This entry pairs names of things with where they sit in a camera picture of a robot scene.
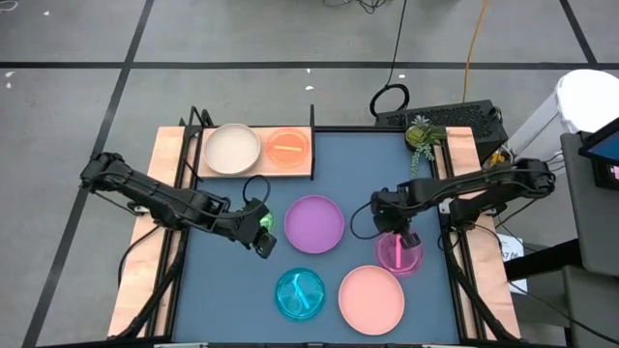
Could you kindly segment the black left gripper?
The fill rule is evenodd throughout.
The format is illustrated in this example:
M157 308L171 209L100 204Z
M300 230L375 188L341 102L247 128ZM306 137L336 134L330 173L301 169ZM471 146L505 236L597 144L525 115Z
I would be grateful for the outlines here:
M277 243L276 237L271 234L265 234L266 228L261 224L261 220L265 216L266 208L261 207L247 216L238 217L233 220L233 230L231 233L231 239L245 246L254 246L255 252L262 259L267 259L270 256L270 251Z

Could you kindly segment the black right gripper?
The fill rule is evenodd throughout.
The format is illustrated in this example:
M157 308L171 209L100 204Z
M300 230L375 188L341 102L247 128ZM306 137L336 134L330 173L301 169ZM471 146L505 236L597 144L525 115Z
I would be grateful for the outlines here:
M380 233L405 234L410 228L410 218L403 214L402 207L406 201L399 191L389 191L383 188L371 195L371 212L373 222ZM421 244L420 237L413 233L410 235L410 243L406 235L398 236L401 248L409 249Z

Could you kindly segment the clear pink plate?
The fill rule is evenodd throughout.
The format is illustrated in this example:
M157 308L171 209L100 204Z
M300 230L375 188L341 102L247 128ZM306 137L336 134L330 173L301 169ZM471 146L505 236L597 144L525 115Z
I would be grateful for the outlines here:
M384 234L375 244L375 256L378 264L398 277L414 275L424 260L423 243L409 249L401 248L399 234Z

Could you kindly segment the opaque purple plate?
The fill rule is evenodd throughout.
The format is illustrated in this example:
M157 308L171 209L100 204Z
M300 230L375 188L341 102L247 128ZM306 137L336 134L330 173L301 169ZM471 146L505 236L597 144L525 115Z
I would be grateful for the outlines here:
M289 207L283 227L288 242L295 248L304 253L320 254L339 243L345 222L333 200L322 195L308 195Z

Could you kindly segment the clear teal plate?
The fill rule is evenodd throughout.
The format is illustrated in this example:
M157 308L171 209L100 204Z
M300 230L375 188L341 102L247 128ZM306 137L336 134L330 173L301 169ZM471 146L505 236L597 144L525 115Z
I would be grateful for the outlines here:
M277 281L275 303L280 314L303 322L314 318L326 301L326 289L320 276L308 268L286 271Z

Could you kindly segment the opaque salmon plate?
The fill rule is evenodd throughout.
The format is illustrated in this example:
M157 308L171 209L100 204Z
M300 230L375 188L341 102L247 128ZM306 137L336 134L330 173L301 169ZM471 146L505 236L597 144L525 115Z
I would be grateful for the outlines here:
M339 287L339 311L344 321L365 335L382 335L400 322L405 297L398 280L378 266L350 271Z

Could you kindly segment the clear orange plate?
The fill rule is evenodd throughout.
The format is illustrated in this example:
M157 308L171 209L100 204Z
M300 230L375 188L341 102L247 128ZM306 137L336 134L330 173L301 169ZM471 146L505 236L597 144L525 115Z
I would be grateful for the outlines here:
M297 166L305 160L310 149L308 137L297 129L281 129L271 134L266 142L266 155L282 167Z

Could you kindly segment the cream white plate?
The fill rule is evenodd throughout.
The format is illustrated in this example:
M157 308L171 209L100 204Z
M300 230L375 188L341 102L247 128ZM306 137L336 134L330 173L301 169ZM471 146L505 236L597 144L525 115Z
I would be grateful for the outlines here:
M205 137L202 156L213 172L234 176L253 168L261 150L261 139L252 128L243 124L225 124Z

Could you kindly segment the wooden table side board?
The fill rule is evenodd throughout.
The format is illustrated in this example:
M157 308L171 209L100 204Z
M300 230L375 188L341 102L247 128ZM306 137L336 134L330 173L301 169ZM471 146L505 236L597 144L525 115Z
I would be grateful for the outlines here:
M434 149L438 176L444 179L478 171L481 165L472 130L447 127L447 144ZM466 233L467 252L476 289L492 314L513 336L520 337L516 313L507 281L502 252L492 217L481 215Z
M147 174L174 185L184 143L183 127L159 128ZM135 220L131 242L135 247L127 256L116 304L109 325L110 336L120 334L144 307L163 274L173 263L182 233L158 229L150 216Z

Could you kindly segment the white paper label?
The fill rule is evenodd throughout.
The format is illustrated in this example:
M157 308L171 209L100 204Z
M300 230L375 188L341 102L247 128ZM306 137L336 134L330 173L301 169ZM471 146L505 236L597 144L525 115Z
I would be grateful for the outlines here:
M522 257L524 255L524 245L522 240L517 237L498 234L498 238L501 243L501 253L504 262L511 261L513 259ZM510 280L510 291L515 294L525 295L527 292L527 281Z

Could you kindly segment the succulent plant in black pot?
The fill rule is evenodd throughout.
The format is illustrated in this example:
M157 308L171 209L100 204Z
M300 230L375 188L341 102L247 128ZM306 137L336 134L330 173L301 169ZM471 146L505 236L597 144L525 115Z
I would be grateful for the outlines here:
M410 167L412 178L417 177L421 158L435 161L433 149L435 146L440 146L446 138L447 133L444 128L432 125L429 119L422 115L415 116L404 134L405 144L412 150Z

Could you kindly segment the black perforated computer case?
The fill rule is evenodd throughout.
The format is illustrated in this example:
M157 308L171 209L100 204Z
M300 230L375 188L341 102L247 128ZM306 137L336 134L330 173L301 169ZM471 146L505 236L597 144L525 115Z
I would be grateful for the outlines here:
M375 125L405 130L416 116L427 118L435 126L470 128L480 162L488 160L509 139L502 111L490 100L378 113Z

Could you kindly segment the grey cart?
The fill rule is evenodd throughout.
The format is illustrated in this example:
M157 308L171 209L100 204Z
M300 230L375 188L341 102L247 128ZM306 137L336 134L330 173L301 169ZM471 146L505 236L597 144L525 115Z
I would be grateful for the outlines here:
M596 186L579 134L560 137L581 264L562 270L576 348L619 348L619 191Z

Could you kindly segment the tablet screen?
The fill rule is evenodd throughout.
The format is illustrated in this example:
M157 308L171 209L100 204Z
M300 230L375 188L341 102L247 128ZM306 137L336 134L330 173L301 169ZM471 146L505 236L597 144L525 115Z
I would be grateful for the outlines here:
M578 153L591 161L596 186L619 190L619 117L581 140Z

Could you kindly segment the white bin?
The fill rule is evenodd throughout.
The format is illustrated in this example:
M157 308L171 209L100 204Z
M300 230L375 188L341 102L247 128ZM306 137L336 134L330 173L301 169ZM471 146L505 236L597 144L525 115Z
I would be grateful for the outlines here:
M509 138L508 148L518 158L549 160L561 152L562 134L595 132L618 117L618 77L595 70L571 71Z

